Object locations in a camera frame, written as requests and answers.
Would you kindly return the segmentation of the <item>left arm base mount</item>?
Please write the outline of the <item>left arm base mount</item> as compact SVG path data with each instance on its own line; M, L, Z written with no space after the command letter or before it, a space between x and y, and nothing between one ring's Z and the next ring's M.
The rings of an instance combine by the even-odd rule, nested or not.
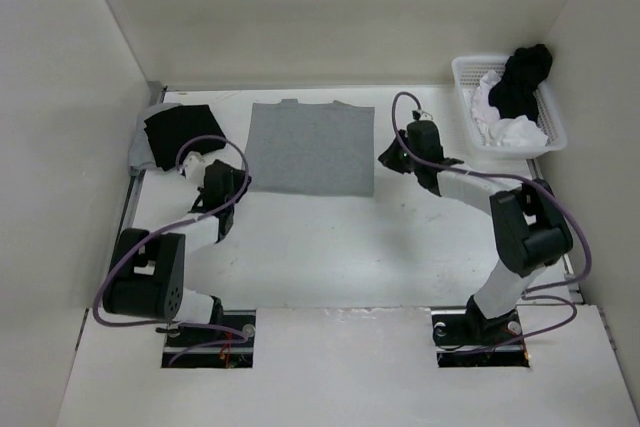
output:
M255 310L226 311L224 327L232 332L193 328L157 328L164 335L161 367L165 369L249 369L253 367L257 316Z

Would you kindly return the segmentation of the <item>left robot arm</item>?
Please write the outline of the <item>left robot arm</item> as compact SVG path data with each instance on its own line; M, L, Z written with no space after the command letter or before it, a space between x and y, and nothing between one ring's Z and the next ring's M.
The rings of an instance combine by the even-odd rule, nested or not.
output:
M196 161L183 174L197 184L198 196L182 219L154 232L123 230L117 240L109 274L99 290L94 318L100 309L132 317L131 325L171 322L190 326L206 346L224 334L219 298L184 284L187 256L222 242L234 225L235 206L246 193L251 176L216 160Z

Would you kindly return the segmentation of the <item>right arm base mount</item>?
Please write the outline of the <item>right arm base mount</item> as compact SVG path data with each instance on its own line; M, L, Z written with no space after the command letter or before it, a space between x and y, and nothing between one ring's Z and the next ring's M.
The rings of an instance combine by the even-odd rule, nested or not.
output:
M529 367L523 340L502 346L522 334L516 310L487 323L479 323L464 310L434 310L431 320L440 368Z

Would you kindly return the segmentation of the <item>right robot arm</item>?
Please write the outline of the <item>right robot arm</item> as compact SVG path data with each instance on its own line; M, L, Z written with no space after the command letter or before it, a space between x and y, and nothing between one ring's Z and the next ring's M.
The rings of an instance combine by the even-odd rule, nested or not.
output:
M498 261L461 314L435 319L440 346L489 346L518 337L516 305L547 267L573 246L563 214L550 202L551 189L539 179L507 179L463 167L447 158L435 123L415 120L396 131L379 162L441 198L473 207L491 219Z

